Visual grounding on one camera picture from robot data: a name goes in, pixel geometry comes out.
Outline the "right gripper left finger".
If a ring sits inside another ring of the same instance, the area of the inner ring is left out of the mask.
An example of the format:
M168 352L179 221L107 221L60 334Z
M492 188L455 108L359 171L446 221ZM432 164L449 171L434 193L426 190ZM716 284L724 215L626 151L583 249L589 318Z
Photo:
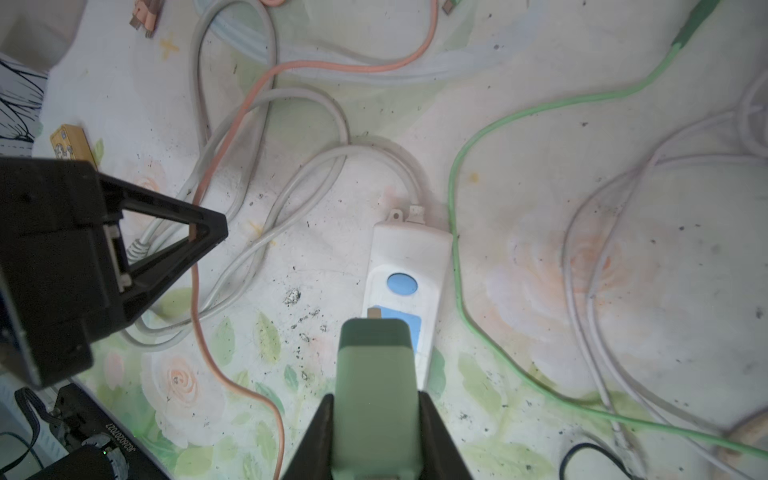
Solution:
M283 480L331 480L333 395L325 395L288 464Z

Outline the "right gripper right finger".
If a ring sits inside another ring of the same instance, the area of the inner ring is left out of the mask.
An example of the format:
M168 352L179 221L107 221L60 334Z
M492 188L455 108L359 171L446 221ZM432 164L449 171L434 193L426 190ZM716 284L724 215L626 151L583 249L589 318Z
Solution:
M472 480L458 448L453 442L431 397L419 393L422 480Z

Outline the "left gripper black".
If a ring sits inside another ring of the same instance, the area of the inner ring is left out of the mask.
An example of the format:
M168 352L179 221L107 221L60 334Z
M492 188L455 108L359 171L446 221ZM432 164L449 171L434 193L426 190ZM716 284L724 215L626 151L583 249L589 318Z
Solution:
M125 212L194 228L130 262ZM228 235L222 213L98 172L86 161L1 161L1 363L32 387L93 364L91 346L131 326Z

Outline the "green plug adapter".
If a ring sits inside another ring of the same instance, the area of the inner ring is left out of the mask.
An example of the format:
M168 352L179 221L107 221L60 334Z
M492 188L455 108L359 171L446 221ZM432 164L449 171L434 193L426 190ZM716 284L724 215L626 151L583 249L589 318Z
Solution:
M331 472L335 479L416 479L423 470L408 325L346 321L338 348Z

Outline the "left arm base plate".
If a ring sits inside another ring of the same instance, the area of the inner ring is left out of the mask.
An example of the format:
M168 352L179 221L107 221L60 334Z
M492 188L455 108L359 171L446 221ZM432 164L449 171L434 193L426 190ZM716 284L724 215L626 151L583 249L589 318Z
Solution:
M32 429L32 440L46 423L66 454L32 475L34 479L169 479L167 469L139 445L80 386L70 383L58 390L54 406L47 408L30 388L14 393Z

